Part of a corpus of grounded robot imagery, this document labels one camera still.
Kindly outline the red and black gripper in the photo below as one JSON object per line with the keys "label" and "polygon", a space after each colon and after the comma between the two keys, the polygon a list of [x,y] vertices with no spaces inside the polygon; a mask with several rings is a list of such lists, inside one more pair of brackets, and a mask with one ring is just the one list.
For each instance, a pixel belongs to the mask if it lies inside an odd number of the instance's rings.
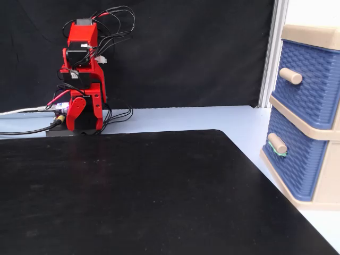
{"label": "red and black gripper", "polygon": [[[103,107],[102,100],[107,102],[105,77],[102,68],[97,62],[87,67],[79,67],[76,69],[68,68],[63,64],[58,70],[58,76],[63,83],[71,86],[71,90],[78,91],[81,95],[89,97],[93,92],[92,104],[93,113],[97,118],[96,130],[103,127]],[[86,100],[83,97],[75,97],[69,102],[69,109],[66,115],[66,126],[69,130],[74,130],[75,120],[79,117],[86,106]]]}

